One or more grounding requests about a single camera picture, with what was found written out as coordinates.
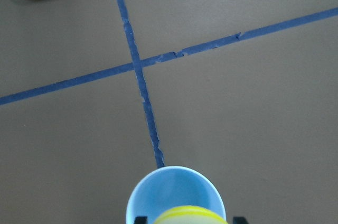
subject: cup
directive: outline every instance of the cup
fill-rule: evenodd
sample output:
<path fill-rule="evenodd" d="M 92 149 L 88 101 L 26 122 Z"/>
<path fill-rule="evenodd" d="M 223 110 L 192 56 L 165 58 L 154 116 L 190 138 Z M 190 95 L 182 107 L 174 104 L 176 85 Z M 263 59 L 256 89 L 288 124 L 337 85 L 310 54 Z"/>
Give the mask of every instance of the cup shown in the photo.
<path fill-rule="evenodd" d="M 167 166 L 145 176 L 134 188 L 127 206 L 126 224 L 147 216 L 148 224 L 174 207 L 198 206 L 224 220 L 226 210 L 215 186 L 202 174 L 181 166 Z"/>

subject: light blue cup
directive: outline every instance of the light blue cup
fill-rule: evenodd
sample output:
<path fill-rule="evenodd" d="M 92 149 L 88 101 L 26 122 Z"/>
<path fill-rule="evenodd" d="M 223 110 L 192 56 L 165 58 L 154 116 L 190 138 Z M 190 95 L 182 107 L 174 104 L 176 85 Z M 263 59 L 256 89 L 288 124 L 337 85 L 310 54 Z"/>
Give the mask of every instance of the light blue cup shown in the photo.
<path fill-rule="evenodd" d="M 127 206 L 126 223 L 148 216 L 153 224 L 161 213 L 178 206 L 207 208 L 226 220 L 226 210 L 215 186 L 187 167 L 168 166 L 153 171 L 134 188 Z"/>

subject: black object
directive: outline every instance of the black object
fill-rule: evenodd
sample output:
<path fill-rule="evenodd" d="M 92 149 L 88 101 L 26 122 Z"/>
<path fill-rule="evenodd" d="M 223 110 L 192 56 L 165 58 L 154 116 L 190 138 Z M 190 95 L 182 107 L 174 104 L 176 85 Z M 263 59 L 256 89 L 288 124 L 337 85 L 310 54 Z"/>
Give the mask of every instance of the black object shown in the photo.
<path fill-rule="evenodd" d="M 135 218 L 134 224 L 148 224 L 147 216 L 137 216 Z"/>
<path fill-rule="evenodd" d="M 249 224 L 247 219 L 244 217 L 234 217 L 232 219 L 232 224 Z"/>

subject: blue line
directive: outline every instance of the blue line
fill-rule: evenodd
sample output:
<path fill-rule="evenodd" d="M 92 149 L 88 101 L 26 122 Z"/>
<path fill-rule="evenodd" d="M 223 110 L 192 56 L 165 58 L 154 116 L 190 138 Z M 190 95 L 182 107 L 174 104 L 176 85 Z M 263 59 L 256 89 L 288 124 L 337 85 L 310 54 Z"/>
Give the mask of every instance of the blue line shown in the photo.
<path fill-rule="evenodd" d="M 124 31 L 125 31 L 126 38 L 128 41 L 130 53 L 132 55 L 132 61 L 133 61 L 134 69 L 135 69 L 135 74 L 136 74 L 139 90 L 144 100 L 143 108 L 146 114 L 148 129 L 149 129 L 150 137 L 151 137 L 152 144 L 153 144 L 156 164 L 158 168 L 164 167 L 164 157 L 163 157 L 163 153 L 161 149 L 159 148 L 159 138 L 158 138 L 158 134 L 156 130 L 154 113 L 153 113 L 152 104 L 149 98 L 147 84 L 143 76 L 141 60 L 140 60 L 137 46 L 135 43 L 134 31 L 130 24 L 129 18 L 128 18 L 128 11 L 127 11 L 125 1 L 117 0 L 117 4 L 120 9 L 120 14 L 121 14 L 122 21 L 124 24 Z"/>
<path fill-rule="evenodd" d="M 323 20 L 323 19 L 334 17 L 337 15 L 338 15 L 338 7 L 330 9 L 330 10 L 322 11 L 319 13 L 299 17 L 293 20 L 276 23 L 270 26 L 261 27 L 259 29 L 250 30 L 244 34 L 241 34 L 239 32 L 235 35 L 227 36 L 227 37 L 213 40 L 207 43 L 202 43 L 202 44 L 198 44 L 198 45 L 191 46 L 188 48 L 184 48 L 183 50 L 179 52 L 172 51 L 172 52 L 164 53 L 161 55 L 157 55 L 157 56 L 142 60 L 141 64 L 142 64 L 142 67 L 148 67 L 148 66 L 152 66 L 157 63 L 162 63 L 165 61 L 181 58 L 185 55 L 196 54 L 199 52 L 203 52 L 203 51 L 207 51 L 210 49 L 215 49 L 218 47 L 229 45 L 231 43 L 236 43 L 236 42 L 244 41 L 247 39 L 256 38 L 262 35 L 278 32 L 281 30 L 286 30 L 291 27 L 297 27 L 300 25 Z"/>
<path fill-rule="evenodd" d="M 127 72 L 127 71 L 132 71 L 133 69 L 134 67 L 132 63 L 123 64 L 122 66 L 113 67 L 110 69 L 106 69 L 106 70 L 99 71 L 99 72 L 94 72 L 91 74 L 79 76 L 79 77 L 65 80 L 65 81 L 60 81 L 54 84 L 19 92 L 13 95 L 0 97 L 0 105 L 9 104 L 14 101 L 19 101 L 19 100 L 31 98 L 34 96 L 39 96 L 39 95 L 47 94 L 50 92 L 54 92 L 57 90 L 74 87 L 76 85 L 80 85 L 80 84 L 87 83 L 90 81 L 103 79 L 103 78 L 113 76 L 116 74 L 120 74 L 123 72 Z"/>

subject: gray surface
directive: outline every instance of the gray surface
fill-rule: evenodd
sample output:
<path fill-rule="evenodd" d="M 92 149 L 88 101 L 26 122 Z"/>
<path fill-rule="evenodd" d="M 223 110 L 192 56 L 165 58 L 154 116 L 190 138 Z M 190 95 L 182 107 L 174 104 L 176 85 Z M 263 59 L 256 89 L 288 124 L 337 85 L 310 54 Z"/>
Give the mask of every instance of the gray surface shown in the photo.
<path fill-rule="evenodd" d="M 156 169 L 132 72 L 1 106 L 0 121 L 0 223 L 124 223 Z"/>
<path fill-rule="evenodd" d="M 126 0 L 140 56 L 337 7 L 337 0 Z"/>
<path fill-rule="evenodd" d="M 131 62 L 116 0 L 0 0 L 0 96 Z"/>
<path fill-rule="evenodd" d="M 337 223 L 338 17 L 145 68 L 166 165 L 228 220 Z"/>

